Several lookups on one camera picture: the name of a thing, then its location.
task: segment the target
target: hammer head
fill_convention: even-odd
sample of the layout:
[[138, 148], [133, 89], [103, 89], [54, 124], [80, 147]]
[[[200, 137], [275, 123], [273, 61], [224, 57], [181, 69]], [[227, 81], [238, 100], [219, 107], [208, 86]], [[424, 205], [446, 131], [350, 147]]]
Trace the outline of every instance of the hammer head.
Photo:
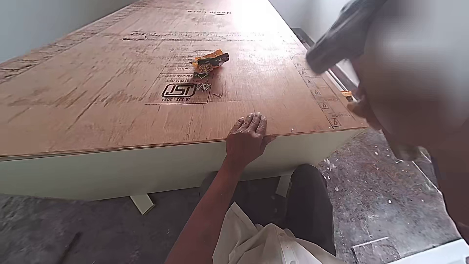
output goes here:
[[368, 29], [386, 0], [353, 0], [342, 8], [339, 18], [306, 54], [315, 73], [323, 73], [344, 59], [363, 54]]

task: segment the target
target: white shirt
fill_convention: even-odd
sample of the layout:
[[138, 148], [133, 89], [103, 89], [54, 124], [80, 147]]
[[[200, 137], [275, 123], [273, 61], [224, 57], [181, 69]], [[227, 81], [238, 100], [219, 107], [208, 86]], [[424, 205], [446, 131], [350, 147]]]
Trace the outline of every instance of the white shirt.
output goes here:
[[344, 264], [318, 245], [274, 224], [254, 225], [234, 202], [213, 253], [214, 264]]

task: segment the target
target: wooden board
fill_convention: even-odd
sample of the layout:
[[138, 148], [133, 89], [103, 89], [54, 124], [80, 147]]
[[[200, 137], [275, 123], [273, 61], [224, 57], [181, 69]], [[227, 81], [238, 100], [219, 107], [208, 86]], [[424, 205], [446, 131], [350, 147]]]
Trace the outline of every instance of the wooden board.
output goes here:
[[[230, 61], [195, 91], [188, 61], [218, 48]], [[0, 65], [0, 156], [223, 141], [255, 111], [272, 135], [365, 127], [305, 52], [267, 0], [136, 2]]]

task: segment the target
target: dusty floor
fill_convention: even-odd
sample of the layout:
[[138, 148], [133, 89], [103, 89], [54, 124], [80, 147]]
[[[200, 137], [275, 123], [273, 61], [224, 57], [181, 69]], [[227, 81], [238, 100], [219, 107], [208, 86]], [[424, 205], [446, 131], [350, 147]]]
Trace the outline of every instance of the dusty floor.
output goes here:
[[[371, 130], [319, 164], [334, 206], [340, 259], [387, 263], [459, 238], [429, 180], [430, 162], [417, 164], [428, 177], [413, 163], [396, 160], [383, 135]], [[271, 178], [238, 185], [235, 200], [253, 222], [276, 221], [277, 183]], [[156, 205], [142, 216], [128, 197], [80, 202], [0, 195], [0, 263], [56, 263], [77, 232], [82, 236], [65, 264], [163, 263], [199, 190], [150, 196]], [[247, 208], [252, 198], [266, 206]]]

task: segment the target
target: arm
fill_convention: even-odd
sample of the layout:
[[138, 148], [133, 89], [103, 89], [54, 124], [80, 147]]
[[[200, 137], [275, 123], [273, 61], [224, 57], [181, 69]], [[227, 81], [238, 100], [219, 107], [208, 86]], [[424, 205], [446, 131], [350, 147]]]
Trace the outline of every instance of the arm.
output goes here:
[[238, 119], [227, 136], [227, 156], [173, 245], [166, 264], [212, 263], [223, 219], [241, 173], [274, 139], [265, 137], [266, 128], [267, 119], [261, 113]]

